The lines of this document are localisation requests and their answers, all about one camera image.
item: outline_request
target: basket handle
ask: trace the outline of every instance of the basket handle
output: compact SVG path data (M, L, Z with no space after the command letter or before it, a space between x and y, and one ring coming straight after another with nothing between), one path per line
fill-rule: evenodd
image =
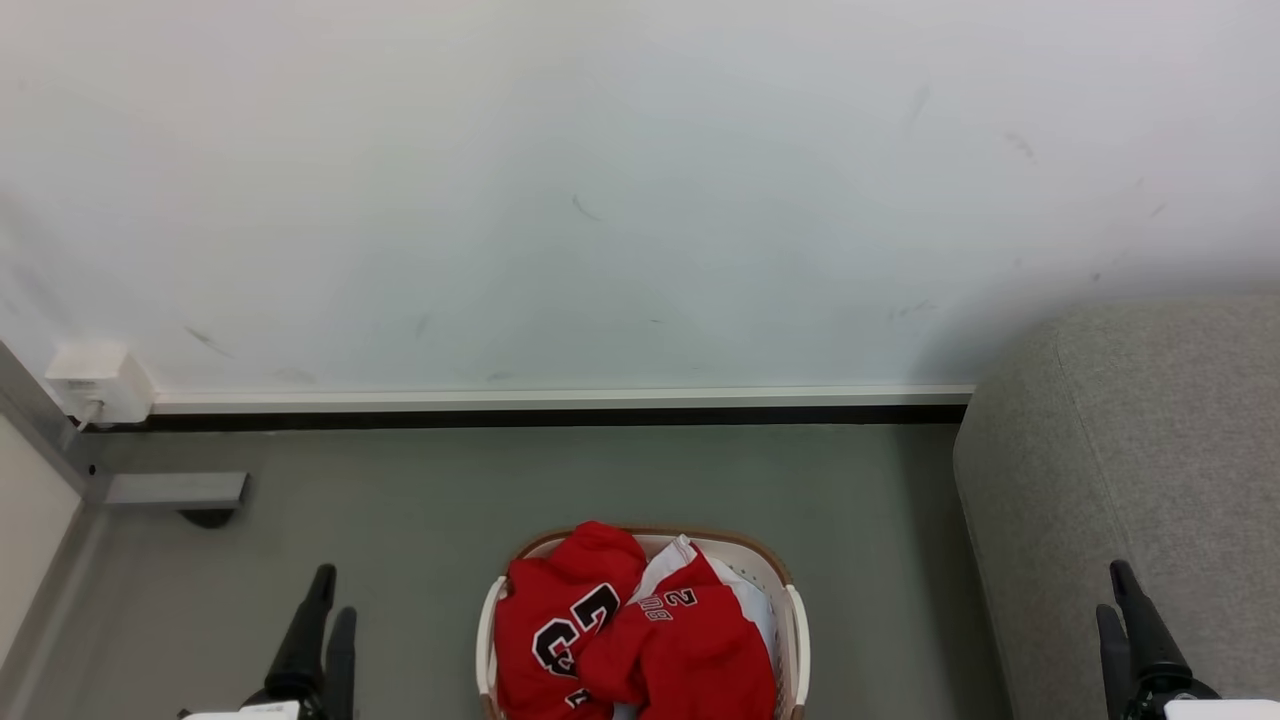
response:
M791 598L791 616L795 618L797 656L795 703L804 705L809 700L809 616L804 611L804 601L800 600L800 591L795 585L787 585L787 597Z
M489 588L489 594L484 598L484 609L480 610L480 626L476 629L476 689L480 694L489 694L489 650L493 647L493 616L498 609L498 593L507 584L507 577L502 575L494 580Z

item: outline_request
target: printed number 23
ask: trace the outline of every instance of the printed number 23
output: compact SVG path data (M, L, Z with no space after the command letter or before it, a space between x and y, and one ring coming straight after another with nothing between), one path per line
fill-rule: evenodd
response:
M609 618L613 618L613 614L618 611L621 605L618 593L608 583L602 583L582 596L570 609L573 620L577 620L576 625L570 620L557 618L543 625L534 634L534 657L553 675L576 678L573 652L570 650L570 646L582 633L596 625L608 623Z

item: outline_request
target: jersey number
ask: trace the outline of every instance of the jersey number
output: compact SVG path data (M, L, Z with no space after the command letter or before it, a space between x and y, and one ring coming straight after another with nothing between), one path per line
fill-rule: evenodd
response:
M644 610L644 616L649 620L657 623L658 620L675 620L675 615L669 611L663 610L663 607L689 607L690 605L698 605L698 596L694 594L694 588L685 588L680 591L671 591L667 594L658 597L650 594L649 597L640 601L640 610Z
M618 593L613 592L609 583L600 584L570 609L573 620L577 620L576 625L570 620L557 618L534 634L534 657L553 675L576 678L577 669L573 665L573 652L570 646L582 637L582 633L608 623L621 605Z

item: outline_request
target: gray floor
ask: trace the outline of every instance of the gray floor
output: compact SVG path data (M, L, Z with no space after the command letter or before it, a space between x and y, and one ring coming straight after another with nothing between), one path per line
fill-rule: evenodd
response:
M1004 719L951 479L955 427L529 428L114 436L116 470L247 469L215 532L118 512L31 717L168 719L257 687L320 562L360 611L365 720L479 719L484 593L585 519L739 530L787 561L809 716Z

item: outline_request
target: metal bracket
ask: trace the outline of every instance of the metal bracket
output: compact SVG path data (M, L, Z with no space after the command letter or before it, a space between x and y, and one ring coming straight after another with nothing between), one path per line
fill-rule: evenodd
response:
M45 388L0 342L0 415L87 505L204 511L241 506L247 473L122 473L97 459Z

